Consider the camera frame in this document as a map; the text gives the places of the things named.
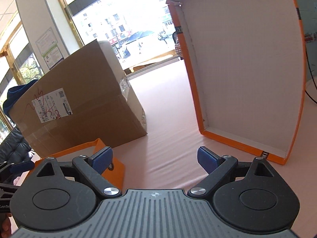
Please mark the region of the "orange shoe box lid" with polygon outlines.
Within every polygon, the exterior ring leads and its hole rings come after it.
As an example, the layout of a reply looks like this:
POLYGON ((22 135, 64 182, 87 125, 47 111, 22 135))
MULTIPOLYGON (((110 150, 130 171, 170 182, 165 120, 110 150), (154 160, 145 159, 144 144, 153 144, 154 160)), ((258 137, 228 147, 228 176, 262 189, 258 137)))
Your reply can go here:
POLYGON ((199 132, 286 164, 306 83, 296 0, 167 0, 167 5, 199 132))

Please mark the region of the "black leather sofa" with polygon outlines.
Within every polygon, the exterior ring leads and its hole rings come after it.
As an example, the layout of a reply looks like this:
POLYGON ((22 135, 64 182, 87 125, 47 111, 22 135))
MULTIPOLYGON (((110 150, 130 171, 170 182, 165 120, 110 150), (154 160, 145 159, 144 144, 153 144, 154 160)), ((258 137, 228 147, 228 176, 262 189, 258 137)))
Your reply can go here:
POLYGON ((32 159, 34 153, 18 127, 14 127, 0 145, 1 163, 21 163, 32 159))

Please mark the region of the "blue cloth on box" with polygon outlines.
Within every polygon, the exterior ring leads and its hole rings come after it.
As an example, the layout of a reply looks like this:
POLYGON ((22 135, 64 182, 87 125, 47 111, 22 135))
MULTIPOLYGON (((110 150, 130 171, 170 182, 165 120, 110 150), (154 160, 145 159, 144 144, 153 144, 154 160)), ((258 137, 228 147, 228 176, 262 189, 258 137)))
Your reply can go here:
POLYGON ((33 84, 35 84, 38 81, 38 79, 31 80, 27 84, 13 86, 12 88, 8 89, 7 91, 7 99, 3 103, 3 112, 4 114, 10 118, 10 110, 13 108, 14 104, 17 102, 20 97, 27 92, 29 88, 33 84))

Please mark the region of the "orange shoe box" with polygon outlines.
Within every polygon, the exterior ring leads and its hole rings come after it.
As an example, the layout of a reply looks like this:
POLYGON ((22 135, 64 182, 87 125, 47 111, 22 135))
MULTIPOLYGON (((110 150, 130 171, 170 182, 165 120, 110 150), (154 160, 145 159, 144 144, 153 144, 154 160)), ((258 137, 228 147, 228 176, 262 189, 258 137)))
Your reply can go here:
POLYGON ((73 158, 80 155, 86 155, 88 164, 111 184, 122 190, 125 165, 113 156, 113 150, 107 147, 101 139, 71 147, 49 157, 56 158, 58 162, 71 162, 73 158))

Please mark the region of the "seated person in plaid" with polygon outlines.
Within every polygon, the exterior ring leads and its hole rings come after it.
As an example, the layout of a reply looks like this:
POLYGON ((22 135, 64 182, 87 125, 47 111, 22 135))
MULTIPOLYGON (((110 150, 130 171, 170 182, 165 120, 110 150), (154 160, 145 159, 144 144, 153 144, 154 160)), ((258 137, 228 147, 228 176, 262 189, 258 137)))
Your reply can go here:
POLYGON ((178 57, 180 57, 181 60, 183 60, 183 54, 182 54, 182 50, 181 50, 181 47, 180 47, 180 42, 178 41, 178 36, 177 36, 177 32, 175 31, 173 33, 173 41, 175 43, 175 52, 176 52, 176 55, 178 57))

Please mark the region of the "large brown cardboard box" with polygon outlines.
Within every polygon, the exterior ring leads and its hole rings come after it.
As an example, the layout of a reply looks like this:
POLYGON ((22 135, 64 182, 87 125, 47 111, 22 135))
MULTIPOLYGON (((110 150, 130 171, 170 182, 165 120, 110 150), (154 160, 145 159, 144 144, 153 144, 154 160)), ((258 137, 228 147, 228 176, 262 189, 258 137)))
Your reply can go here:
POLYGON ((58 63, 9 116, 40 157, 96 139, 117 147, 147 134, 145 111, 107 41, 92 41, 58 63))

